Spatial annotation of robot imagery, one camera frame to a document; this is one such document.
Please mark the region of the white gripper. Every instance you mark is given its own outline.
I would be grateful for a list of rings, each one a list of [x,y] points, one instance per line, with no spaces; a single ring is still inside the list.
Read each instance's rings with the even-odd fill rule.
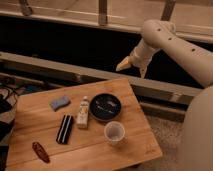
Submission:
[[[152,60],[155,53],[158,52],[157,48],[148,45],[144,40],[141,40],[138,45],[130,53],[129,57],[125,57],[116,67],[117,71],[128,69],[131,64],[140,68],[141,78],[145,78],[147,66]]]

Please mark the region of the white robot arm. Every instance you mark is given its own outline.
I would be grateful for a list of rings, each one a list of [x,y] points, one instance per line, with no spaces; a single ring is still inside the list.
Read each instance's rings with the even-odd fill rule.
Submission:
[[[179,38],[169,21],[146,20],[141,36],[116,70],[135,66],[144,75],[153,55],[163,50],[204,87],[187,109],[177,171],[213,171],[213,52]]]

